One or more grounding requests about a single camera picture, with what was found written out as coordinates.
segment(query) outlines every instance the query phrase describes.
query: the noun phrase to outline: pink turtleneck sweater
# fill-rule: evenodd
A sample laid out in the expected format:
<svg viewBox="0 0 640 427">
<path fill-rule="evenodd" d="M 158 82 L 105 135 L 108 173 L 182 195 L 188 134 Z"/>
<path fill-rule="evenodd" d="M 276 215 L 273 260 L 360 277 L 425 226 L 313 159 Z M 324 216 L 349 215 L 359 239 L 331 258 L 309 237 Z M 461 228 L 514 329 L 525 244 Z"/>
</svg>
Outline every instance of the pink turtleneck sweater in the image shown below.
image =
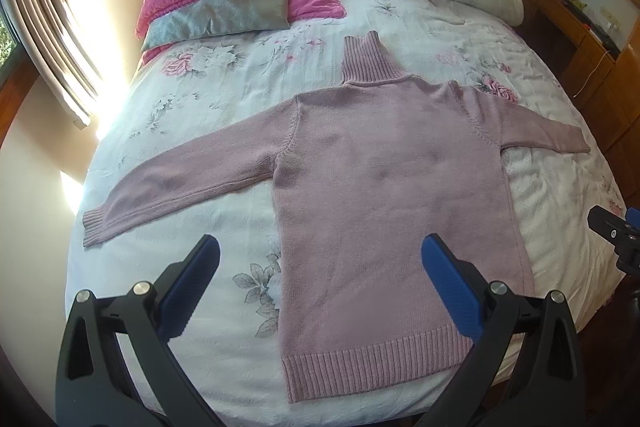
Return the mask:
<svg viewBox="0 0 640 427">
<path fill-rule="evenodd" d="M 459 364 L 470 341 L 422 269 L 422 239 L 437 232 L 485 279 L 532 294 L 500 150 L 589 152 L 577 127 L 405 73 L 376 32 L 345 38 L 342 75 L 340 87 L 299 94 L 151 158 L 83 217 L 90 247 L 273 178 L 291 402 Z"/>
</svg>

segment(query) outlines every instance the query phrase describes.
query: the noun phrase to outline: cable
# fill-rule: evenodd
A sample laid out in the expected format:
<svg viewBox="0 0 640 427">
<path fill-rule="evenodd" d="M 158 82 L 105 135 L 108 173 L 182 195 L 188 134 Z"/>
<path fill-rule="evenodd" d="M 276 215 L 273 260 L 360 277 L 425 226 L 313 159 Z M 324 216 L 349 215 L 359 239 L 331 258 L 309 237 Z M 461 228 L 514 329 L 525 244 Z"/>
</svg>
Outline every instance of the cable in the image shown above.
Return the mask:
<svg viewBox="0 0 640 427">
<path fill-rule="evenodd" d="M 604 52 L 604 55 L 602 55 L 602 57 L 600 57 L 600 62 L 598 62 L 598 65 L 595 68 L 593 68 L 593 71 L 591 71 L 591 73 L 589 73 L 589 76 L 587 77 L 587 80 L 585 80 L 584 84 L 582 84 L 582 87 L 580 88 L 580 91 L 578 91 L 576 94 L 574 94 L 571 98 L 575 98 L 576 96 L 578 96 L 582 92 L 582 90 L 585 87 L 587 87 L 587 84 L 589 84 L 589 79 L 591 78 L 591 75 L 596 72 L 596 70 L 600 67 L 600 64 L 604 60 L 604 57 L 606 57 L 607 55 L 609 55 L 609 51 L 605 51 Z"/>
</svg>

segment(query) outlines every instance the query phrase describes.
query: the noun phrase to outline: silver bolt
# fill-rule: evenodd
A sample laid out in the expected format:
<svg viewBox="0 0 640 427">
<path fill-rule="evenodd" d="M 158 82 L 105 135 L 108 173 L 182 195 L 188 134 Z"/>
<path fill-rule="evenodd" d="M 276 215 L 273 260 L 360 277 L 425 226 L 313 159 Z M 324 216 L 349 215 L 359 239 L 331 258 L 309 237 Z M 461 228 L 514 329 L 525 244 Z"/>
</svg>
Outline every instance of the silver bolt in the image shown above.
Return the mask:
<svg viewBox="0 0 640 427">
<path fill-rule="evenodd" d="M 564 302 L 564 294 L 561 291 L 553 290 L 551 292 L 551 300 L 557 304 Z"/>
<path fill-rule="evenodd" d="M 76 301 L 87 302 L 89 300 L 89 297 L 91 297 L 91 293 L 89 293 L 89 290 L 80 290 L 76 294 Z"/>
<path fill-rule="evenodd" d="M 489 288 L 491 289 L 491 293 L 495 293 L 496 295 L 504 295 L 507 293 L 507 285 L 502 281 L 493 281 Z"/>
<path fill-rule="evenodd" d="M 151 289 L 151 285 L 147 281 L 136 282 L 133 286 L 133 293 L 136 295 L 144 295 Z"/>
</svg>

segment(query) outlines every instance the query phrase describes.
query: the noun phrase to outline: bedspread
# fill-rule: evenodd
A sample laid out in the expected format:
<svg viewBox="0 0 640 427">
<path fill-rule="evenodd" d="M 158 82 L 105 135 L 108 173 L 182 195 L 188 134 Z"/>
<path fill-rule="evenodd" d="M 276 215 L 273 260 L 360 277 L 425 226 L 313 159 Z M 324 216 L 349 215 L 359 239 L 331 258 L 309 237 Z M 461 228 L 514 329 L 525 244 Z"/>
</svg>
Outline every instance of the bedspread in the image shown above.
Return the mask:
<svg viewBox="0 0 640 427">
<path fill-rule="evenodd" d="M 624 210 L 610 169 L 552 73 L 506 24 L 447 0 L 341 2 L 348 14 L 343 19 L 182 42 L 160 54 L 136 77 L 84 184 L 68 256 L 67 311 L 82 288 L 97 296 L 126 293 L 136 281 L 154 280 L 169 263 L 183 259 L 203 233 L 218 238 L 220 268 L 184 334 L 169 345 L 228 425 L 342 426 L 407 415 L 425 410 L 453 369 L 371 393 L 287 403 L 277 349 L 281 254 L 270 181 L 191 206 L 88 250 L 82 247 L 80 216 L 101 204 L 113 185 L 145 159 L 297 92 L 339 84 L 346 35 L 375 29 L 405 69 L 430 82 L 456 80 L 580 126 L 590 154 L 535 148 L 502 153 L 535 292 L 544 296 L 562 290 L 581 328 L 622 278 L 612 247 L 586 224 L 594 204 L 617 214 Z M 153 404 L 130 346 L 122 344 L 141 396 Z M 517 349 L 515 341 L 502 378 Z"/>
</svg>

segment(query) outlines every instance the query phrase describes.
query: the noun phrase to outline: blue gripper pad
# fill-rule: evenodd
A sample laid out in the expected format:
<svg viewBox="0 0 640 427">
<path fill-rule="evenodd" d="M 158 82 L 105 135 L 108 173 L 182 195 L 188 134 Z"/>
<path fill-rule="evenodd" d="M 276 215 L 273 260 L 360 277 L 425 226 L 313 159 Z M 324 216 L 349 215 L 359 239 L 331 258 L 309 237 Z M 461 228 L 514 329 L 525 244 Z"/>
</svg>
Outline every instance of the blue gripper pad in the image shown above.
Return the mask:
<svg viewBox="0 0 640 427">
<path fill-rule="evenodd" d="M 482 336 L 482 305 L 436 238 L 422 242 L 422 266 L 429 275 L 460 335 L 475 343 Z"/>
<path fill-rule="evenodd" d="M 220 245 L 216 238 L 204 235 L 187 259 L 177 265 L 183 265 L 182 271 L 156 312 L 158 337 L 165 342 L 182 334 L 220 265 Z"/>
<path fill-rule="evenodd" d="M 636 227 L 636 229 L 640 229 L 640 210 L 630 206 L 626 210 L 625 219 L 630 225 Z"/>
</svg>

